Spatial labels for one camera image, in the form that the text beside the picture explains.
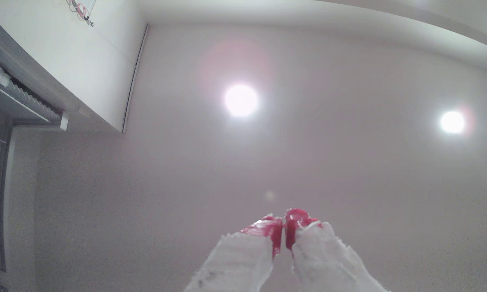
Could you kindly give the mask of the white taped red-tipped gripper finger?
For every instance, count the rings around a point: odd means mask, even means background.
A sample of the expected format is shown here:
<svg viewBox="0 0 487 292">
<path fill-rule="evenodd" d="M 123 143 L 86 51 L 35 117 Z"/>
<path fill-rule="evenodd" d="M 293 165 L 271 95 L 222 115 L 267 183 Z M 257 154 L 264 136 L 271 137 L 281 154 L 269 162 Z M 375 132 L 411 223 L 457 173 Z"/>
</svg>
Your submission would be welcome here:
<svg viewBox="0 0 487 292">
<path fill-rule="evenodd" d="M 184 291 L 260 291 L 281 249 L 283 218 L 269 214 L 220 238 Z"/>
<path fill-rule="evenodd" d="M 285 232 L 300 291 L 387 291 L 329 222 L 292 208 L 286 211 Z"/>
</svg>

